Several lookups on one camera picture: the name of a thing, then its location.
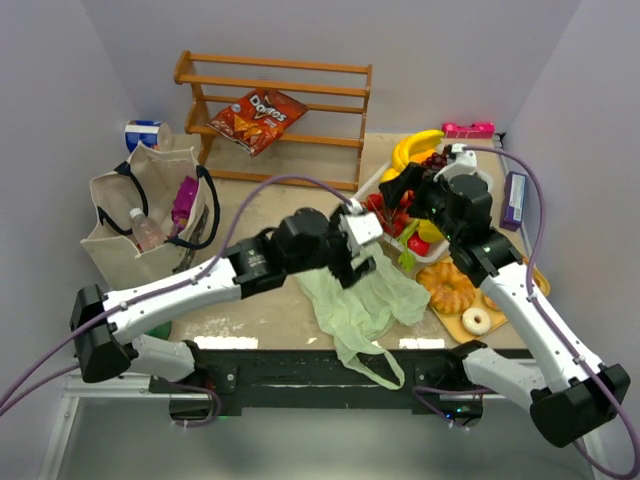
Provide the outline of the light green plastic bag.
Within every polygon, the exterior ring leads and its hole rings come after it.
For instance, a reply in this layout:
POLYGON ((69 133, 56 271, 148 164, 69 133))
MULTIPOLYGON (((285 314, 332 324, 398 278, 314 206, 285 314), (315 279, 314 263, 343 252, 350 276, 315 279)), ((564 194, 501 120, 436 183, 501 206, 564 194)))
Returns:
POLYGON ((320 330, 333 338, 343 366, 398 390, 405 384, 404 371, 377 340, 397 323, 412 327, 421 322, 431 294, 401 273, 379 244, 356 260, 367 257, 375 260, 374 271, 348 289, 326 268, 298 274, 296 281, 311 301, 320 330))

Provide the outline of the purple snack bag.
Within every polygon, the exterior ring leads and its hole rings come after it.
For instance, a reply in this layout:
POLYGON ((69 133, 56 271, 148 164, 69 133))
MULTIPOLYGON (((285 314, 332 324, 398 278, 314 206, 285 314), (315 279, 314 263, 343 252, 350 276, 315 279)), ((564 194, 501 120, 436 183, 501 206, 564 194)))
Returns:
POLYGON ((187 176, 181 183, 174 198, 171 218, 174 225, 179 229, 184 229, 188 223, 191 208, 195 203, 198 193, 199 182, 187 176))

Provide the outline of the clear plastic water bottle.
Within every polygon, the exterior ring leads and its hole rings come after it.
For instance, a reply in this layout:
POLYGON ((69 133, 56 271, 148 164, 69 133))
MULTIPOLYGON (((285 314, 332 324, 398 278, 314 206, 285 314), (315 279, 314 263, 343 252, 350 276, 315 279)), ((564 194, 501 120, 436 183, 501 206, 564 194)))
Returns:
POLYGON ((165 243, 167 236, 159 224, 146 216, 142 209, 131 209, 129 216, 132 222, 132 234, 142 252, 151 251, 165 243))

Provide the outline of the beige canvas tote bag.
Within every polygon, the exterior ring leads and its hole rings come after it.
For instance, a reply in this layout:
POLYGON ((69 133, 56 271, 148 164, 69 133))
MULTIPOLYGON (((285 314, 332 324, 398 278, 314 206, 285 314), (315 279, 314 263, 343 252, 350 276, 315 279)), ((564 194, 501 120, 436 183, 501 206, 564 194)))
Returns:
POLYGON ((191 145, 139 144, 89 182, 97 223, 81 245, 114 290, 184 272, 213 243, 221 209, 212 177, 191 145))

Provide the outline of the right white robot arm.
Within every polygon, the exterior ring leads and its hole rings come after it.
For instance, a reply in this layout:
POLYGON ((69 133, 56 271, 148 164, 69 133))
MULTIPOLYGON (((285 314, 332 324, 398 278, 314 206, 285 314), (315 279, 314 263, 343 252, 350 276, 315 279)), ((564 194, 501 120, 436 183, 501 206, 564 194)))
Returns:
POLYGON ((390 208, 413 192, 408 215, 437 227, 456 268, 505 314, 537 363, 528 369, 473 341, 456 352, 468 382, 527 410, 540 434, 556 447, 615 418, 614 406, 630 387, 628 373, 619 364, 606 365, 580 341, 528 278, 533 263, 523 261, 492 226, 493 199, 481 177, 445 178, 411 164, 379 189, 390 208))

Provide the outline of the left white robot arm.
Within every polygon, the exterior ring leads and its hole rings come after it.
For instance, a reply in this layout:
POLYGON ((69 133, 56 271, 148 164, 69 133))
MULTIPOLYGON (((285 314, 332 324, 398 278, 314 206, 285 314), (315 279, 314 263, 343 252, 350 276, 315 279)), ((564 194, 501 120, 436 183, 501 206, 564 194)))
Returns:
POLYGON ((203 372, 195 342, 161 340, 149 331, 210 305, 277 289, 288 276, 306 271, 328 269, 343 288, 350 288, 374 270, 372 257, 359 265, 353 261, 382 234, 371 212, 338 208, 326 217, 303 208, 182 273, 121 291, 82 288, 70 321, 81 377, 100 383, 135 372, 180 382, 203 372))

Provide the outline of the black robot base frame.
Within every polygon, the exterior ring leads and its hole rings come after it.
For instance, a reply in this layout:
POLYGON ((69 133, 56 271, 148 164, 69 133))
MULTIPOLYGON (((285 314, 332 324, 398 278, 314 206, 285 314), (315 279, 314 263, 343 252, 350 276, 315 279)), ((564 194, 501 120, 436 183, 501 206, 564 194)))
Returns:
POLYGON ((205 350, 201 377, 178 384, 154 377, 149 387, 153 394, 169 395, 174 420, 239 416, 256 408, 441 410, 466 427, 480 418, 487 391, 463 378, 448 351, 392 355, 405 376, 398 390, 346 368, 331 350, 205 350))

